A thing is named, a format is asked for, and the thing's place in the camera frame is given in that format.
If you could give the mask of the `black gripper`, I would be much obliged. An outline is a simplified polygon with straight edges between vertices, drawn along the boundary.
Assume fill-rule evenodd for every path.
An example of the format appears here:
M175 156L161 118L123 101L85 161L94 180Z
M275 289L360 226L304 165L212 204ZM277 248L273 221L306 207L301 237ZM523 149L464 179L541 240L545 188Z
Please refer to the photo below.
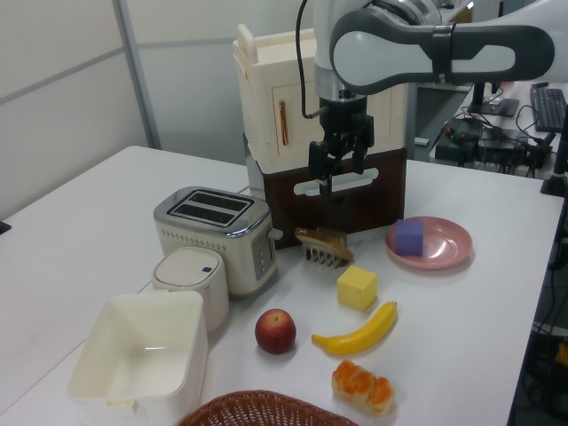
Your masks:
M319 106L326 111L319 123L324 131L322 141L312 141L309 147L308 173L319 182L319 192L329 198L333 178L344 172L343 158L351 151L347 134L357 134L353 146L353 171L364 172L367 151L374 145L374 117L367 114L367 97L329 100L320 98Z

